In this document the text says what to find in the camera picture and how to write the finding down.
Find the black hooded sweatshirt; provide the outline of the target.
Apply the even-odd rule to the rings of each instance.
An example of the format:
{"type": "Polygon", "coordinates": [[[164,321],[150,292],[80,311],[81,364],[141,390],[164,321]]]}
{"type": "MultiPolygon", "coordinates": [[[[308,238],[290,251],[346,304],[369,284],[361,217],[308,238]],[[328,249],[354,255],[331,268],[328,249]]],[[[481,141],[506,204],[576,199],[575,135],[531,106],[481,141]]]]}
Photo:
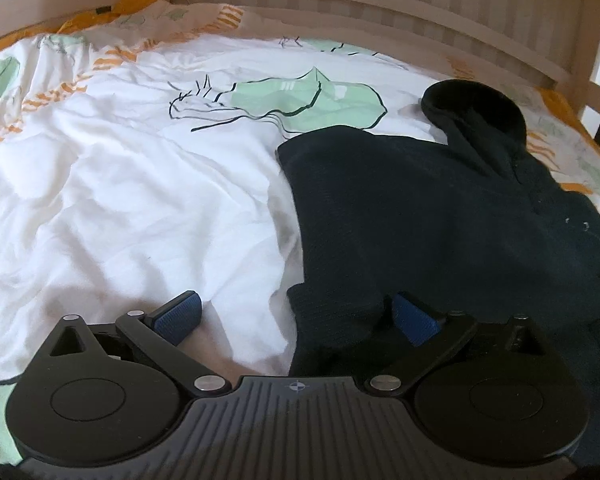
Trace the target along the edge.
{"type": "Polygon", "coordinates": [[[528,152],[498,90],[441,81],[420,107],[444,143],[335,126],[278,148],[303,256],[291,374],[393,376],[453,452],[515,466],[576,440],[576,477],[600,479],[600,214],[528,152]],[[396,294],[463,315],[465,335],[415,348],[396,294]]]}

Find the white patterned duvet cover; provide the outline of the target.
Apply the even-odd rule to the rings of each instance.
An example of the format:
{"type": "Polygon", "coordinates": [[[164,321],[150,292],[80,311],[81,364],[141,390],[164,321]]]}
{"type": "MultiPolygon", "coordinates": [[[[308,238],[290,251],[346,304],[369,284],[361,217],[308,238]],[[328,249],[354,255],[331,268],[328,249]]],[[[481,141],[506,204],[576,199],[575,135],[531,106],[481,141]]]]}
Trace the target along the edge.
{"type": "MultiPolygon", "coordinates": [[[[158,1],[0,52],[0,462],[18,376],[66,314],[109,323],[193,289],[185,351],[227,378],[283,375],[302,278],[279,144],[331,124],[442,142],[419,108],[454,76],[438,47],[158,1]],[[210,32],[209,25],[220,25],[210,32]]],[[[538,88],[460,55],[517,103],[528,149],[600,212],[600,157],[538,88]]]]}

